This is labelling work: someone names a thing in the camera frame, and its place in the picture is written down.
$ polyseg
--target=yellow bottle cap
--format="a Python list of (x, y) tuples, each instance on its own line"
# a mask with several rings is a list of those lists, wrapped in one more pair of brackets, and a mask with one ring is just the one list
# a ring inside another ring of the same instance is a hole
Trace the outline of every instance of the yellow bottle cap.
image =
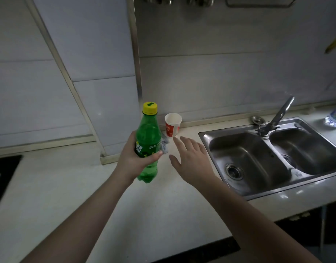
[(142, 108), (142, 112), (143, 114), (146, 114), (146, 115), (156, 115), (157, 114), (157, 104), (152, 101), (145, 102)]

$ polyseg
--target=sink drain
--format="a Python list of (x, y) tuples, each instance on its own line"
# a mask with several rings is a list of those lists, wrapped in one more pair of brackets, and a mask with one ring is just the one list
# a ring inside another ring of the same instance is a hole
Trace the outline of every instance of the sink drain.
[(241, 180), (243, 178), (243, 170), (234, 164), (228, 164), (225, 171), (231, 179)]
[(285, 154), (281, 154), (281, 156), (284, 157), (284, 159), (289, 163), (291, 164), (294, 168), (297, 168), (297, 164), (294, 162), (294, 160), (290, 157), (290, 156), (287, 156)]

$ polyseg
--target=finger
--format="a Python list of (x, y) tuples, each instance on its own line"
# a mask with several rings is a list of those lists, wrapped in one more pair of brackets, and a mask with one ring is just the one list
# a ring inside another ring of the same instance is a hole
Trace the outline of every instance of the finger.
[(186, 148), (185, 148), (184, 144), (179, 139), (177, 139), (176, 137), (173, 137), (173, 141), (174, 141), (174, 143), (176, 145), (176, 148), (178, 149), (180, 157), (181, 157), (183, 152), (186, 151)]
[(201, 143), (197, 143), (198, 146), (200, 147), (200, 150), (203, 154), (207, 155), (207, 150), (206, 148), (204, 147), (204, 145), (202, 145)]
[(180, 168), (181, 168), (181, 164), (179, 162), (179, 160), (173, 156), (173, 155), (169, 155), (169, 159), (170, 159), (170, 163), (172, 164), (172, 166), (174, 167), (174, 169), (179, 172)]
[(150, 165), (151, 163), (156, 162), (157, 160), (159, 160), (159, 158), (163, 155), (162, 150), (156, 152), (155, 154), (152, 154), (148, 157), (145, 158), (141, 158), (142, 164), (145, 166)]
[(193, 140), (192, 138), (189, 138), (192, 146), (194, 147), (195, 150), (200, 151), (200, 147), (198, 146), (197, 142)]
[(191, 141), (188, 138), (181, 136), (180, 139), (181, 141), (183, 141), (187, 150), (195, 150), (194, 147), (192, 146)]
[(133, 150), (135, 147), (135, 134), (136, 131), (131, 132), (130, 136), (128, 137), (127, 143), (124, 145), (123, 150), (128, 151), (128, 150)]

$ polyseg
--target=faucet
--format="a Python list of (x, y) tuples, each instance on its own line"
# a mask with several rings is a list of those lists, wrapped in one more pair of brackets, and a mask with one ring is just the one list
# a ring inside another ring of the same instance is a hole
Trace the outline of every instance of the faucet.
[(285, 113), (288, 111), (293, 101), (294, 101), (294, 97), (293, 96), (289, 97), (289, 99), (281, 107), (281, 109), (278, 111), (275, 117), (271, 120), (271, 122), (263, 127), (259, 127), (256, 130), (258, 134), (262, 137), (267, 137), (270, 131), (278, 129), (279, 127), (277, 125), (279, 124), (282, 117), (284, 117)]

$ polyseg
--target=person's left hand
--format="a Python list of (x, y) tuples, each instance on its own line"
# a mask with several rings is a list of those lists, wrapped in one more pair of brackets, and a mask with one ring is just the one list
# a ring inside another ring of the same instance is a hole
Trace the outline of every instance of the person's left hand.
[(122, 179), (132, 183), (136, 177), (144, 170), (146, 166), (157, 161), (163, 154), (160, 150), (145, 158), (140, 158), (134, 151), (135, 148), (135, 131), (133, 131), (127, 143), (119, 156), (119, 160), (112, 175), (116, 175)]

